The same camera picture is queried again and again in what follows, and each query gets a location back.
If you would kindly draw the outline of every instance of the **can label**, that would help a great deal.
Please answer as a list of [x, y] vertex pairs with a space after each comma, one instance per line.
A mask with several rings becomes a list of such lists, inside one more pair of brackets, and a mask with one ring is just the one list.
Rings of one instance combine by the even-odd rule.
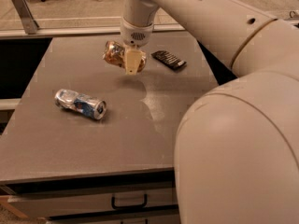
[[72, 109], [92, 119], [101, 119], [107, 110], [105, 101], [66, 89], [57, 91], [55, 103], [59, 107]]

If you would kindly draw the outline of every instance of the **aluminum can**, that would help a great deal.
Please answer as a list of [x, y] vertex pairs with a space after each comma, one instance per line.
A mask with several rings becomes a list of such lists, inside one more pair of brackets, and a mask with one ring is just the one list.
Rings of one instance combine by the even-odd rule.
[[60, 89], [56, 92], [55, 104], [61, 108], [77, 111], [92, 119], [101, 119], [107, 111], [105, 101], [66, 89]]
[[[107, 41], [105, 44], [103, 59], [107, 63], [117, 65], [120, 68], [125, 68], [124, 52], [125, 52], [125, 47], [123, 47], [120, 43], [117, 43], [116, 41]], [[146, 62], [147, 62], [146, 53], [144, 51], [141, 52], [142, 52], [142, 59], [137, 72], [141, 72], [143, 68], [146, 66]]]

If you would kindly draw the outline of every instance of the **table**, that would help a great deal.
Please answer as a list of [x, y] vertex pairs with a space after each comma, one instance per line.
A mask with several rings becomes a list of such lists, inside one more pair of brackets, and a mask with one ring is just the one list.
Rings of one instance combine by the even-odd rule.
[[[29, 217], [73, 212], [33, 211], [28, 202], [37, 193], [47, 201], [47, 195], [78, 196], [78, 189], [94, 196], [174, 186], [178, 125], [217, 82], [187, 32], [153, 34], [143, 48], [146, 68], [136, 76], [102, 60], [108, 40], [121, 43], [119, 35], [53, 38], [0, 139], [0, 187]], [[187, 67], [174, 72], [149, 56], [161, 49]], [[62, 88], [105, 100], [105, 117], [95, 121], [57, 107], [54, 95]]]

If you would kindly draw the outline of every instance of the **drawer handle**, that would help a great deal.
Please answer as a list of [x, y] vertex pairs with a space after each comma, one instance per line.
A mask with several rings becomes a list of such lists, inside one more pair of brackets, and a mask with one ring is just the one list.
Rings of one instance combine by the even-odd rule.
[[144, 223], [145, 223], [145, 224], [148, 224], [149, 222], [148, 222], [148, 220], [147, 220], [147, 219], [145, 219], [145, 220], [144, 220]]
[[143, 203], [138, 204], [138, 205], [119, 206], [119, 205], [115, 204], [115, 197], [112, 197], [112, 199], [111, 199], [111, 205], [114, 210], [142, 208], [142, 207], [145, 207], [147, 205], [147, 203], [148, 203], [148, 195], [147, 194], [144, 194], [144, 196], [143, 196]]

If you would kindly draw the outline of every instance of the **floor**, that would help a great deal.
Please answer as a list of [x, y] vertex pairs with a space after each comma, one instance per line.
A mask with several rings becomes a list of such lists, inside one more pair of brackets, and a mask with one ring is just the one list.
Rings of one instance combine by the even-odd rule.
[[[119, 25], [122, 0], [26, 0], [41, 28], [68, 28]], [[299, 0], [240, 0], [288, 19], [291, 11], [299, 12]], [[159, 10], [155, 23], [175, 22]], [[21, 29], [21, 21], [10, 0], [0, 0], [0, 30]], [[36, 224], [41, 220], [21, 220], [0, 206], [0, 224]]]

